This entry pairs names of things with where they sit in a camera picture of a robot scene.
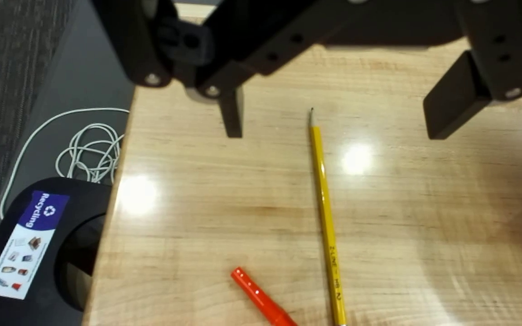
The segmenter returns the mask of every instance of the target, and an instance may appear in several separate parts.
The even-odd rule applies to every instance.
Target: white cable
[[[81,114],[81,112],[121,112],[121,114],[128,114],[126,109],[119,109],[119,107],[70,109],[70,111],[59,112],[59,114],[45,120],[39,127],[35,127],[35,131],[32,131],[32,132],[28,134],[28,138],[25,140],[23,147],[19,149],[17,158],[16,158],[14,163],[12,163],[8,181],[6,181],[5,190],[3,190],[3,196],[1,196],[1,199],[0,199],[0,219],[5,217],[3,210],[5,210],[5,201],[6,201],[6,196],[8,196],[8,190],[10,190],[10,187],[12,187],[12,181],[14,181],[14,178],[16,178],[16,174],[17,174],[17,169],[19,169],[19,163],[21,163],[21,159],[23,159],[23,154],[25,154],[28,143],[32,141],[32,138],[34,138],[35,134],[39,134],[39,131],[45,129],[48,123],[52,123],[52,121],[55,121],[55,120],[59,120],[59,118],[63,118],[63,116]],[[106,140],[95,140],[95,141],[90,141],[90,143],[86,143],[86,145],[81,147],[77,141],[81,140],[81,136],[83,136],[86,131],[90,131],[90,129],[88,129],[90,125],[97,125],[99,131],[103,131],[104,134],[108,134],[108,141],[106,141]],[[81,169],[81,170],[86,174],[88,181],[95,181],[97,178],[99,178],[99,181],[101,181],[106,174],[110,174],[110,179],[113,181],[113,170],[115,170],[115,163],[117,163],[117,156],[119,156],[119,140],[121,140],[122,136],[117,136],[117,132],[115,132],[112,127],[104,125],[104,123],[90,123],[90,125],[86,125],[86,127],[83,127],[79,132],[75,132],[74,138],[70,140],[68,147],[57,154],[57,158],[55,158],[55,172],[63,178],[63,174],[59,172],[57,165],[59,165],[63,154],[70,152],[72,161],[70,161],[70,169],[68,169],[66,178],[72,178],[72,172],[74,172],[74,169],[77,167],[77,169]],[[84,167],[84,165],[79,161],[79,158],[83,156],[83,152],[92,152],[92,154],[97,154],[97,156],[99,156],[99,161],[97,161],[97,165],[95,165],[93,169],[88,169],[88,167]]]

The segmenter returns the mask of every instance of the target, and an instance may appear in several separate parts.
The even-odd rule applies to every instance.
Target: black device
[[[200,24],[171,0],[93,0],[126,76],[144,87],[171,78],[220,107],[226,136],[242,136],[240,85],[271,74],[311,44],[470,49],[423,100],[427,136],[447,138],[492,100],[522,98],[522,0],[222,0]]]
[[[63,196],[68,198],[68,201],[52,236],[52,243],[46,246],[34,272],[26,297],[23,301],[0,297],[0,326],[81,324],[86,295],[83,292],[86,288],[77,288],[74,283],[77,283],[77,277],[92,275],[110,187],[61,178],[43,179],[26,187],[10,203],[5,219],[0,223],[0,255],[19,216],[32,203],[32,194],[41,192]],[[17,266],[6,268],[10,268],[6,270],[10,274],[21,272]]]

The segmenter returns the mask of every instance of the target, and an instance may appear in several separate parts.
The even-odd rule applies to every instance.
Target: label
[[[34,190],[0,254],[0,297],[23,301],[68,196]]]

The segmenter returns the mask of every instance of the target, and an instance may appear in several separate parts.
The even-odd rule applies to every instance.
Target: tabletop
[[[347,324],[522,324],[522,100],[425,138],[422,98],[463,47],[311,47],[244,85],[242,140],[177,83],[137,89],[84,324],[266,324],[235,266],[329,324],[309,107]]]

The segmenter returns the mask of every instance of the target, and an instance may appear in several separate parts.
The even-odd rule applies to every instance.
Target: yellow pencil
[[[313,125],[313,109],[309,111],[309,138],[311,138],[311,156],[318,192],[318,212],[320,212],[320,232],[322,243],[325,246],[325,266],[327,266],[327,286],[329,286],[329,303],[335,326],[345,326],[345,306],[338,277],[338,259],[335,248],[335,227],[331,214],[331,201],[327,190],[325,165],[322,154],[320,131]]]

